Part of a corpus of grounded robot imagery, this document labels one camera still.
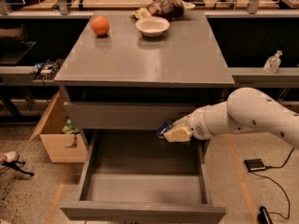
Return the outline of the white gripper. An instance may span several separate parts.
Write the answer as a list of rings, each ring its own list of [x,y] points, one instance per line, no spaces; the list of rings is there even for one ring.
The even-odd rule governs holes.
[[[176,120],[174,127],[164,133],[168,142],[188,142],[192,134],[200,140],[228,131],[228,113],[226,105],[206,105],[194,110],[190,115]]]

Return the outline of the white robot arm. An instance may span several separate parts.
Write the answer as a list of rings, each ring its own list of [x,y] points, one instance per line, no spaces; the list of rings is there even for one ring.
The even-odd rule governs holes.
[[[231,133],[271,133],[299,148],[299,114],[253,88],[233,91],[225,102],[206,105],[178,119],[163,133],[168,142],[189,142]]]

